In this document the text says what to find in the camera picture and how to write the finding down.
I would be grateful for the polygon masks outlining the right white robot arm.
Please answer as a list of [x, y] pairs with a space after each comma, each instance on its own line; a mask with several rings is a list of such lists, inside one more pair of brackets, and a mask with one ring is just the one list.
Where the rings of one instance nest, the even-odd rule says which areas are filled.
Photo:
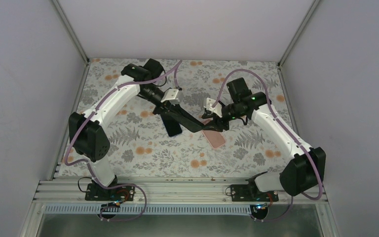
[[321, 147], [313, 148], [305, 142], [277, 113], [263, 92], [252, 93], [244, 78], [227, 83], [232, 103], [225, 105], [219, 100], [206, 98], [203, 118], [211, 118], [208, 130], [223, 132], [229, 122], [245, 117], [261, 128], [287, 159], [281, 172], [266, 171], [251, 178], [248, 196], [260, 201], [268, 191], [285, 191], [290, 196], [303, 194], [317, 186], [320, 197], [323, 193], [323, 178], [326, 154]]

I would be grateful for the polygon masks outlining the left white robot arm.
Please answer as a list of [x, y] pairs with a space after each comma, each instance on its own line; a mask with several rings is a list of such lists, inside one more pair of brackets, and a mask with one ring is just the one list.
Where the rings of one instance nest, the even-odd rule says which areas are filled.
[[115, 115], [135, 96], [155, 99], [159, 102], [165, 92], [155, 82], [176, 75], [182, 61], [168, 71], [150, 59], [144, 66], [129, 64], [123, 68], [115, 84], [89, 109], [82, 114], [73, 112], [68, 119], [69, 145], [64, 156], [64, 164], [73, 166], [84, 162], [92, 180], [99, 185], [98, 194], [106, 200], [117, 195], [116, 175], [106, 157], [110, 141], [105, 130]]

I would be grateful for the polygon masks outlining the black phone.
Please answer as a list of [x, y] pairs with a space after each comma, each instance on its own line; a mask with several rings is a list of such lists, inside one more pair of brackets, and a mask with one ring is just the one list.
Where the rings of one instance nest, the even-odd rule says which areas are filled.
[[205, 128], [205, 125], [201, 121], [193, 117], [179, 105], [171, 106], [169, 108], [164, 109], [161, 112], [161, 115], [166, 116], [169, 120], [172, 120], [174, 123], [182, 125], [192, 133], [202, 131]]

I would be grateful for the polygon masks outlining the pink phone case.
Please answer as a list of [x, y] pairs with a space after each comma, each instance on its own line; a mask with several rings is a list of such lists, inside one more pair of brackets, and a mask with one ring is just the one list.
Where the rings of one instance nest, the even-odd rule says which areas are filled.
[[213, 149], [218, 149], [226, 143], [224, 136], [220, 132], [203, 130], [202, 133]]

